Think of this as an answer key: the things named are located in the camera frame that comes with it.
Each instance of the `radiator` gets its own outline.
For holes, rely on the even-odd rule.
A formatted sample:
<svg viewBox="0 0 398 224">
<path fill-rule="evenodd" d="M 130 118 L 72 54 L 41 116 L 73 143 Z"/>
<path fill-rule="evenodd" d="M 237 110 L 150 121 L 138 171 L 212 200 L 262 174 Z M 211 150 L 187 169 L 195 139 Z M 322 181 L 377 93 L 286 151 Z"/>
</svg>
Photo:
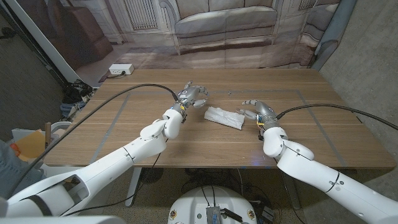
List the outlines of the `radiator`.
<svg viewBox="0 0 398 224">
<path fill-rule="evenodd" d="M 152 0 L 124 0 L 134 30 L 156 29 Z"/>
<path fill-rule="evenodd" d="M 298 9 L 299 10 L 309 9 L 315 6 L 315 3 L 317 3 L 317 0 L 301 0 L 300 7 L 298 7 Z"/>
</svg>

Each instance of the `sofa backdrop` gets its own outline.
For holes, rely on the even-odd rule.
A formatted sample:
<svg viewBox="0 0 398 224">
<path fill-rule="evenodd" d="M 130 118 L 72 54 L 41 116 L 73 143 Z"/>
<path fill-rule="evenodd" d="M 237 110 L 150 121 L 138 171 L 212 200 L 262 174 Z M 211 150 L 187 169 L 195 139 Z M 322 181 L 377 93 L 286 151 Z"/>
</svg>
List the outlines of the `sofa backdrop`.
<svg viewBox="0 0 398 224">
<path fill-rule="evenodd" d="M 17 0 L 73 69 L 129 47 L 135 68 L 320 69 L 354 0 Z"/>
</svg>

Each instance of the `person's leg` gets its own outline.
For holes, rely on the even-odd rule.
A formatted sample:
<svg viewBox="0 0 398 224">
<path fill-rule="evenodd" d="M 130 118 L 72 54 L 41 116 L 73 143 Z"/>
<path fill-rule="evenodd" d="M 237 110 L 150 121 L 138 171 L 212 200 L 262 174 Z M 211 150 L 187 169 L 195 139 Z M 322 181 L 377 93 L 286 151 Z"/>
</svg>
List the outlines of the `person's leg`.
<svg viewBox="0 0 398 224">
<path fill-rule="evenodd" d="M 16 157 L 14 150 L 0 140 L 0 197 L 6 196 L 11 186 L 17 181 L 27 166 L 27 162 Z M 45 176 L 41 172 L 32 169 L 19 184 L 14 194 L 44 178 Z"/>
</svg>

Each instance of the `robotic hand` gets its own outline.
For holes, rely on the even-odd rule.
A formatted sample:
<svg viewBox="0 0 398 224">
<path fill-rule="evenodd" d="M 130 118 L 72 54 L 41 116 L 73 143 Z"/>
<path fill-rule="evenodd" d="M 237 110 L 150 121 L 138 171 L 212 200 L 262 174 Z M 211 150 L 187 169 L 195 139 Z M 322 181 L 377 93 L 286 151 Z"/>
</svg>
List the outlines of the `robotic hand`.
<svg viewBox="0 0 398 224">
<path fill-rule="evenodd" d="M 78 213 L 106 185 L 135 163 L 164 151 L 166 139 L 178 136 L 187 116 L 186 109 L 199 108 L 206 99 L 197 100 L 200 93 L 208 95 L 203 86 L 191 86 L 178 94 L 171 109 L 140 132 L 140 136 L 96 162 L 78 170 L 48 177 L 11 197 L 6 217 L 65 216 Z"/>
<path fill-rule="evenodd" d="M 277 159 L 280 170 L 323 191 L 367 223 L 398 223 L 398 202 L 314 161 L 310 149 L 288 140 L 274 110 L 265 103 L 247 100 L 242 105 L 255 106 L 258 113 L 241 109 L 238 112 L 257 121 L 259 139 L 264 140 L 263 151 L 267 156 Z"/>
<path fill-rule="evenodd" d="M 207 98 L 202 100 L 197 100 L 197 97 L 200 93 L 208 96 L 207 89 L 204 86 L 191 86 L 192 81 L 189 81 L 183 90 L 178 93 L 178 101 L 173 105 L 172 109 L 180 111 L 181 114 L 185 114 L 184 111 L 189 106 L 193 106 L 194 108 L 201 108 L 205 105 Z"/>
<path fill-rule="evenodd" d="M 280 127 L 276 118 L 276 113 L 265 103 L 259 100 L 246 100 L 242 103 L 242 105 L 254 105 L 256 111 L 258 112 L 255 113 L 249 110 L 236 109 L 239 114 L 243 114 L 245 117 L 257 121 L 257 126 L 260 129 L 259 140 L 264 140 L 264 133 L 267 129 Z"/>
</svg>

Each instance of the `floor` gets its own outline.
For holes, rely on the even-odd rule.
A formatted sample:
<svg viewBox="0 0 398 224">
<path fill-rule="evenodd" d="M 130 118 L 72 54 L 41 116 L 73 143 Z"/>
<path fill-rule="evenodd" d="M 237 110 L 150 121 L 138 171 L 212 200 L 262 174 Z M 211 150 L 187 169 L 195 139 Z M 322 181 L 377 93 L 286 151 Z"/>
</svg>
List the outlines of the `floor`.
<svg viewBox="0 0 398 224">
<path fill-rule="evenodd" d="M 231 170 L 235 178 L 238 178 L 236 169 Z M 278 170 L 270 169 L 241 169 L 243 183 L 252 183 L 260 187 L 270 198 L 273 206 L 278 207 L 278 203 L 282 208 L 282 215 L 275 215 L 274 223 L 301 223 L 295 216 L 288 201 L 287 193 L 283 187 L 282 177 Z M 124 173 L 115 180 L 113 189 L 108 198 L 107 203 L 114 203 L 126 198 L 128 182 L 132 175 L 132 169 Z M 182 193 L 183 184 L 189 179 L 189 175 L 184 169 L 164 169 L 162 178 L 153 183 L 143 185 L 134 201 L 134 205 L 130 208 L 124 206 L 123 203 L 104 209 L 103 215 L 116 215 L 121 217 L 127 223 L 167 223 L 170 208 L 174 201 L 178 199 Z M 193 189 L 195 186 L 187 185 L 184 192 Z M 239 186 L 234 185 L 234 190 L 239 192 Z M 259 191 L 244 192 L 246 198 L 261 195 Z M 305 221 L 303 211 L 298 210 L 297 214 Z"/>
<path fill-rule="evenodd" d="M 11 27 L 2 15 L 0 27 Z M 18 35 L 0 40 L 0 67 L 1 140 L 12 139 L 14 128 L 36 130 L 61 118 L 62 86 Z"/>
<path fill-rule="evenodd" d="M 340 46 L 320 71 L 347 105 L 395 124 L 398 124 L 397 14 L 395 0 L 357 1 Z M 398 133 L 369 118 L 359 118 L 398 161 Z M 277 170 L 241 171 L 243 182 L 261 186 L 271 201 L 280 203 L 283 211 L 280 223 L 300 223 L 290 208 Z M 386 197 L 398 200 L 398 168 L 390 172 L 347 172 L 346 175 Z M 129 170 L 115 181 L 109 203 L 126 196 L 131 173 Z M 105 208 L 103 214 L 119 216 L 128 223 L 165 223 L 169 208 L 181 196 L 180 188 L 187 179 L 183 169 L 165 169 L 158 182 L 143 186 L 131 208 L 120 204 Z M 364 223 L 314 187 L 296 184 L 305 223 Z"/>
</svg>

